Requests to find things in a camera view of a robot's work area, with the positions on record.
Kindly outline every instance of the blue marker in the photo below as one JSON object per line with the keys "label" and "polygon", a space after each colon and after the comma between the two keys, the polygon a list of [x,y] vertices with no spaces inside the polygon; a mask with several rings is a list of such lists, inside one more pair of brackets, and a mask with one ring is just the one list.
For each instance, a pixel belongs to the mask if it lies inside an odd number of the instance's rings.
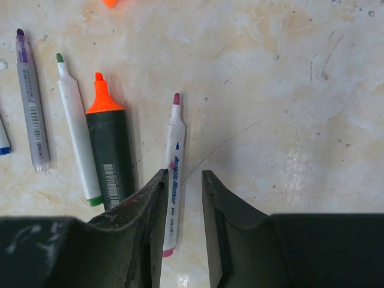
{"label": "blue marker", "polygon": [[11,152],[11,146],[5,133],[4,126],[0,119],[0,155],[9,154]]}

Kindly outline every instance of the highlighter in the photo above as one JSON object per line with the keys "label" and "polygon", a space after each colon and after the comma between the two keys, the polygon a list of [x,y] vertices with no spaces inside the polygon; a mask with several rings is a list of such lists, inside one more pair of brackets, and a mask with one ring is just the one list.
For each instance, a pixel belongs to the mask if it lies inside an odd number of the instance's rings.
{"label": "highlighter", "polygon": [[135,192],[124,108],[111,98],[107,82],[95,75],[95,101],[86,112],[98,182],[108,210]]}
{"label": "highlighter", "polygon": [[104,4],[106,4],[109,8],[114,6],[118,0],[103,0]]}

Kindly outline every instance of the orange highlighter cap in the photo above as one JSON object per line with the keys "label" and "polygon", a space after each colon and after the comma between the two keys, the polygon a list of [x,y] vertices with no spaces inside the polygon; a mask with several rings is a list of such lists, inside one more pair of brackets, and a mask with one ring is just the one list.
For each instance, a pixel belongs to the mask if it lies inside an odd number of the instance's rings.
{"label": "orange highlighter cap", "polygon": [[103,0],[104,4],[106,4],[109,8],[114,6],[114,4],[117,2],[118,0]]}
{"label": "orange highlighter cap", "polygon": [[101,73],[96,72],[94,83],[95,101],[86,114],[124,110],[124,107],[114,102],[109,95],[107,82]]}

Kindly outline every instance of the purple marker tip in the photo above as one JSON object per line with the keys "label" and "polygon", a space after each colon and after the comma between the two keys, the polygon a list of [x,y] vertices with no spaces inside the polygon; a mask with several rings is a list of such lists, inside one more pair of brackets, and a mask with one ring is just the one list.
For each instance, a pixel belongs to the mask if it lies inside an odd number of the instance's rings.
{"label": "purple marker tip", "polygon": [[17,33],[18,35],[22,35],[22,36],[24,36],[24,31],[21,30],[20,28],[16,31],[16,33]]}

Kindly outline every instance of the purple marker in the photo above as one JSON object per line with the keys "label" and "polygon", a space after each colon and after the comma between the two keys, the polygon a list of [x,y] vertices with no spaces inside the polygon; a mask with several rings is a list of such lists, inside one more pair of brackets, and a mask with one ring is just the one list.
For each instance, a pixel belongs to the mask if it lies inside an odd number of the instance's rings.
{"label": "purple marker", "polygon": [[50,157],[38,90],[36,67],[32,58],[31,48],[24,36],[24,31],[21,29],[17,30],[16,49],[17,73],[19,74],[32,164],[36,172],[47,171],[50,167]]}

